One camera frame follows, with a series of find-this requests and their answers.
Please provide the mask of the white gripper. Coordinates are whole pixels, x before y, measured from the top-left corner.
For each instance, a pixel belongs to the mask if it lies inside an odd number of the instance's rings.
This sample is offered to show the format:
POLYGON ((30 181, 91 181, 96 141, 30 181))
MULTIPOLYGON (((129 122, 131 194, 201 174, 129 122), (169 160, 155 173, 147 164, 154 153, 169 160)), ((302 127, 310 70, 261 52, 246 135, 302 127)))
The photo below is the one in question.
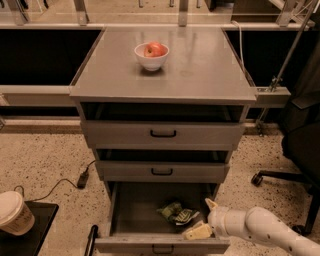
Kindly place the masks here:
POLYGON ((218 237, 234 236, 237 225, 228 220, 231 210, 227 207, 218 206, 210 198, 206 198, 205 203, 210 209, 207 218, 209 225, 203 221, 199 221, 182 233, 183 238, 186 240, 206 239, 212 235, 212 231, 218 237))

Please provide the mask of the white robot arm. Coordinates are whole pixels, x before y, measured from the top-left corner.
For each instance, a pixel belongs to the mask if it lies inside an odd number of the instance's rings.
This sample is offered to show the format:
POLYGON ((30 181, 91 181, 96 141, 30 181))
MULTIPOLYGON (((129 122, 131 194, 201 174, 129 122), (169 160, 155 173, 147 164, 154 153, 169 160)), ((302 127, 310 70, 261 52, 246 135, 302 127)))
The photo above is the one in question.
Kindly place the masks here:
POLYGON ((247 211, 219 206, 209 198, 207 222, 199 221, 183 232, 186 240, 217 237, 238 237, 264 246, 276 246, 291 256, 320 256, 320 245, 299 235, 280 218, 265 208, 253 207, 247 211))

